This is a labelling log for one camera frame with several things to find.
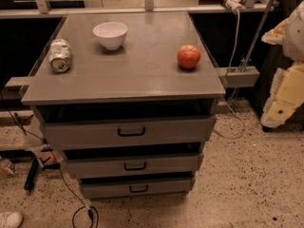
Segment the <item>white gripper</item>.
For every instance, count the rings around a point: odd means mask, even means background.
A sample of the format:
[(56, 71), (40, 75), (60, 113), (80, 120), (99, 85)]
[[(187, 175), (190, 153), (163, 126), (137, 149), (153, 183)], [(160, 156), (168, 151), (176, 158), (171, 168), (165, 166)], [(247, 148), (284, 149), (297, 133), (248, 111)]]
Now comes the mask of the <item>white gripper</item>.
[(285, 124), (303, 104), (304, 64), (294, 62), (288, 69), (276, 70), (260, 122), (263, 126), (276, 128)]

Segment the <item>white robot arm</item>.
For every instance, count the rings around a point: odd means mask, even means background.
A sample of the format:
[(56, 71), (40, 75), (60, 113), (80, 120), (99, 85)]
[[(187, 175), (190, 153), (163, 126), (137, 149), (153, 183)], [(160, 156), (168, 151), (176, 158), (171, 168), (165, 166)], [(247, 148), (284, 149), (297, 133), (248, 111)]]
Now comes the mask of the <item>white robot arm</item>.
[(276, 71), (260, 118), (263, 126), (276, 128), (304, 104), (304, 1), (288, 18), (266, 32), (261, 41), (281, 45), (283, 55), (293, 61), (287, 69)]

